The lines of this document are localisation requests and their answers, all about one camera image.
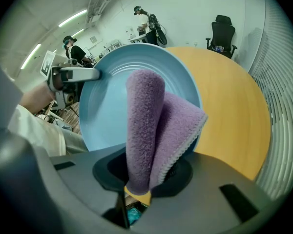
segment white wall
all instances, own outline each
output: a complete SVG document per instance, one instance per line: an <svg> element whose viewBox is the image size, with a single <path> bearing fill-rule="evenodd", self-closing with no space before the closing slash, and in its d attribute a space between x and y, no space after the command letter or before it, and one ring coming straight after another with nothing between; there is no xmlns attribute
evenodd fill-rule
<svg viewBox="0 0 293 234"><path fill-rule="evenodd" d="M155 14L167 30L169 46L194 46L206 48L206 37L212 38L211 23L217 15L231 18L236 29L232 44L239 51L244 27L244 0L114 0L104 10L97 28L104 42L119 39L128 44L127 27L136 35L139 19L133 8L141 6Z"/></svg>
<svg viewBox="0 0 293 234"><path fill-rule="evenodd" d="M256 57L265 24L265 0L245 0L245 21L242 44L235 61L247 72Z"/></svg>

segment desk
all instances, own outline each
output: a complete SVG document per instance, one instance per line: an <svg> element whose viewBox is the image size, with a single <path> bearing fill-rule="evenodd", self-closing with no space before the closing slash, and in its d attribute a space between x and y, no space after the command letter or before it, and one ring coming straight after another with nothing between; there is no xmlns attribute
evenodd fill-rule
<svg viewBox="0 0 293 234"><path fill-rule="evenodd" d="M268 106L255 81L237 63L216 52L193 47L167 50L194 76L203 110L209 116L195 151L218 158L255 179L271 134ZM150 193L134 197L149 204Z"/></svg>
<svg viewBox="0 0 293 234"><path fill-rule="evenodd" d="M130 41L130 43L142 43L142 40L145 40L147 42L147 35L146 34L143 34L143 35L140 35L138 37L135 37L133 39L128 39Z"/></svg>

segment light blue plate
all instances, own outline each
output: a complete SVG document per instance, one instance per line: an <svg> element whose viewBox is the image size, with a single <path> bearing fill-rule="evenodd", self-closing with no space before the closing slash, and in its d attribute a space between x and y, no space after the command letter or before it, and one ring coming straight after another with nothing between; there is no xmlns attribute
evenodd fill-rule
<svg viewBox="0 0 293 234"><path fill-rule="evenodd" d="M165 80L167 91L202 108L194 78L164 48L146 43L122 46L104 56L95 68L102 70L102 78L84 84L79 107L80 129L90 151L126 142L126 81L134 70L153 70Z"/></svg>

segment fluorescent light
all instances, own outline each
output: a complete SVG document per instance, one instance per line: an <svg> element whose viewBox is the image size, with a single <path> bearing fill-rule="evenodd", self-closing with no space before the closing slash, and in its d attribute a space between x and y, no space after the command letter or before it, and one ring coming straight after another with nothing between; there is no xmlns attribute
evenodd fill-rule
<svg viewBox="0 0 293 234"><path fill-rule="evenodd" d="M76 32L75 34L72 35L72 37L76 36L76 35L79 34L81 31L84 31L84 29L81 29L80 31Z"/></svg>
<svg viewBox="0 0 293 234"><path fill-rule="evenodd" d="M21 67L21 69L23 69L23 68L26 66L26 64L29 62L29 60L30 60L31 57L33 56L33 54L37 51L37 49L39 49L40 46L41 46L41 44L38 44L38 45L36 46L36 48L34 48L34 50L29 54L29 56L27 57L27 59L25 60L25 62L24 62L24 64L23 64L23 66Z"/></svg>
<svg viewBox="0 0 293 234"><path fill-rule="evenodd" d="M64 24L66 24L67 22L73 20L73 19L76 18L77 16L80 16L80 15L86 13L86 12L87 12L87 10L83 10L83 11L81 11L81 12L79 12L79 13L73 15L73 16L70 17L69 19L67 19L67 20L65 20L64 22L62 22L61 24L59 24L59 27L62 27L62 26L63 26Z"/></svg>

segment purple towel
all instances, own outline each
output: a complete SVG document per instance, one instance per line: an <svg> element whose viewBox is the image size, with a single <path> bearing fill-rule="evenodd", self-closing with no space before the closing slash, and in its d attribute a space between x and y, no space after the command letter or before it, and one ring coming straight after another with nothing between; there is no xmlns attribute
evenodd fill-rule
<svg viewBox="0 0 293 234"><path fill-rule="evenodd" d="M207 118L208 116L200 108L172 93L165 92L156 132L150 190L164 182L173 164L201 133Z"/></svg>
<svg viewBox="0 0 293 234"><path fill-rule="evenodd" d="M133 72L127 88L126 158L129 191L136 195L148 192L155 135L164 102L165 82L150 70Z"/></svg>
<svg viewBox="0 0 293 234"><path fill-rule="evenodd" d="M165 92L164 80L153 71L133 72L126 88L126 186L133 194L142 195L164 182L169 169L201 133L207 115Z"/></svg>

